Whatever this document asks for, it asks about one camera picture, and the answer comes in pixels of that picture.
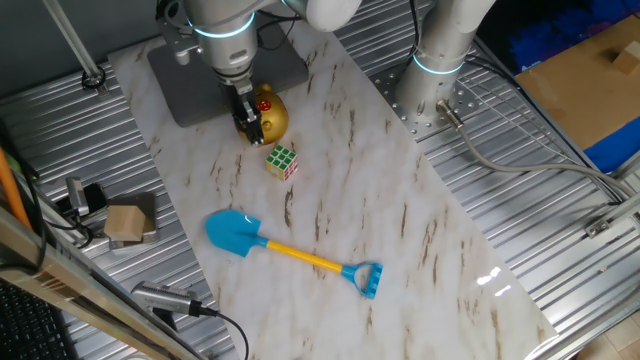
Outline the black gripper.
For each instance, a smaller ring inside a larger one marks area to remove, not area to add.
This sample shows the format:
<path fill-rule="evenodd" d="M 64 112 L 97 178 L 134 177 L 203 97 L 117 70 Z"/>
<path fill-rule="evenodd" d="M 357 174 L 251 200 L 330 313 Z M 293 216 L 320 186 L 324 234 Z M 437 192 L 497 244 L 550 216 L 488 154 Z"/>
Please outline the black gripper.
<path fill-rule="evenodd" d="M 264 144 L 260 111 L 257 109 L 256 91 L 250 82 L 229 87 L 229 100 L 239 136 L 252 146 Z"/>

